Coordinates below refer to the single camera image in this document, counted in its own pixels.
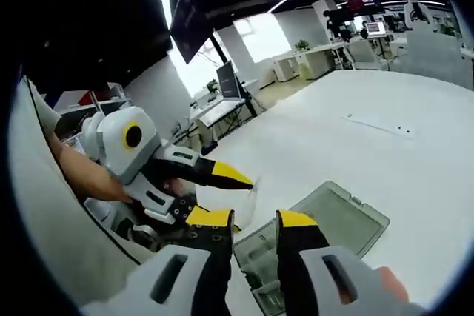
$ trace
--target human arm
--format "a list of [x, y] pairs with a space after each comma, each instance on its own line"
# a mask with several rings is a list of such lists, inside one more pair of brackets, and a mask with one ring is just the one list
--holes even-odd
[[68, 183], [77, 194], [103, 201], [132, 201], [122, 184], [104, 167], [63, 144], [55, 133], [47, 139]]
[[59, 140], [55, 128], [61, 116], [46, 104], [33, 84], [29, 83], [29, 87], [44, 137], [74, 192], [83, 198], [131, 202], [122, 184], [111, 177], [104, 167]]

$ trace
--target office desk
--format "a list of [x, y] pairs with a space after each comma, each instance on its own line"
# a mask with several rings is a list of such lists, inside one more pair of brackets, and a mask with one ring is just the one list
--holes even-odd
[[347, 46], [347, 42], [335, 42], [332, 44], [323, 44], [321, 46], [313, 47], [311, 50], [296, 53], [295, 59], [298, 65], [303, 64], [310, 70], [310, 76], [312, 79], [322, 77], [335, 68], [332, 51], [336, 52], [339, 63], [342, 66], [342, 60], [337, 49]]
[[275, 59], [273, 61], [273, 69], [278, 81], [289, 81], [299, 74], [298, 62], [293, 54]]
[[[473, 112], [474, 93], [443, 81], [370, 70], [326, 75], [210, 154], [261, 178], [253, 222], [235, 239], [332, 180], [390, 219], [364, 261], [389, 266], [412, 301], [431, 306], [473, 242]], [[245, 192], [197, 186], [197, 194], [208, 209], [234, 208], [239, 223]], [[232, 266], [230, 311], [261, 315]]]

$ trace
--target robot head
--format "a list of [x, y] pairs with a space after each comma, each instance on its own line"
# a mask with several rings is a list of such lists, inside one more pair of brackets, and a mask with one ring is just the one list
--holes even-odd
[[97, 112], [84, 122], [82, 132], [86, 153], [99, 159], [123, 184], [130, 183], [161, 146], [155, 124], [139, 107], [128, 107], [105, 117]]

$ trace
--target potted plant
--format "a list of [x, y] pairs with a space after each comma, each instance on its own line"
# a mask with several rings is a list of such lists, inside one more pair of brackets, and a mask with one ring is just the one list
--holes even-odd
[[311, 50], [310, 44], [306, 40], [299, 40], [295, 43], [295, 48], [299, 52], [309, 51]]
[[207, 90], [209, 90], [209, 93], [211, 94], [211, 98], [215, 99], [216, 94], [218, 92], [218, 87], [217, 87], [217, 80], [213, 79], [209, 83], [206, 84]]

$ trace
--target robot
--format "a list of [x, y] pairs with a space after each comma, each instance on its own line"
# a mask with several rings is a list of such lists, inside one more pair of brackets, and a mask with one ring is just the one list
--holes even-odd
[[89, 158], [123, 183], [136, 203], [136, 220], [153, 230], [180, 229], [188, 219], [208, 212], [194, 194], [177, 196], [166, 189], [170, 178], [221, 189], [253, 188], [253, 182], [229, 164], [161, 140], [152, 119], [139, 107], [109, 115], [96, 112], [84, 121], [81, 142]]
[[[278, 210], [278, 279], [286, 315], [419, 316], [420, 306], [384, 287], [382, 276], [349, 250], [329, 246], [316, 221]], [[233, 211], [195, 220], [180, 246], [164, 247], [132, 272], [124, 289], [82, 308], [90, 316], [230, 315]]]
[[[138, 107], [83, 125], [87, 154], [119, 179], [144, 214], [168, 226], [186, 225], [179, 246], [167, 245], [132, 272], [123, 290], [90, 303], [83, 313], [102, 315], [230, 315], [225, 302], [231, 276], [234, 213], [207, 211], [193, 196], [163, 189], [166, 178], [185, 178], [222, 189], [252, 189], [230, 165], [163, 142]], [[352, 252], [329, 246], [317, 223], [293, 211], [277, 217], [278, 279], [292, 315], [418, 316], [424, 310], [384, 290], [381, 276]]]

